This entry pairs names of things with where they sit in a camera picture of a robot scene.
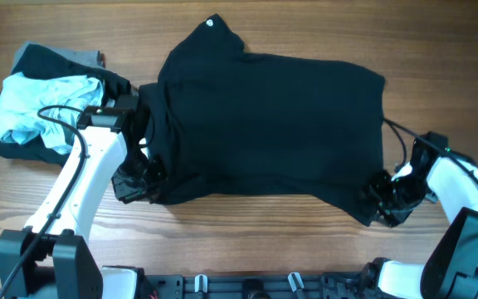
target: blue fabric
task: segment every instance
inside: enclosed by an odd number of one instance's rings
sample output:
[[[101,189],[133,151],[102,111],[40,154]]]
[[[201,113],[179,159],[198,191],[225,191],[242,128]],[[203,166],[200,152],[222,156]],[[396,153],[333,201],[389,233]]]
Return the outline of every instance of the blue fabric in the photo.
[[[0,140],[24,145],[40,135],[46,148],[68,154],[73,134],[61,125],[39,118],[37,112],[48,105],[68,105],[84,110],[88,105],[101,105],[103,94],[102,82],[88,76],[50,80],[29,79],[21,72],[9,76],[3,81],[0,95]],[[44,115],[76,126],[79,113],[51,109]]]

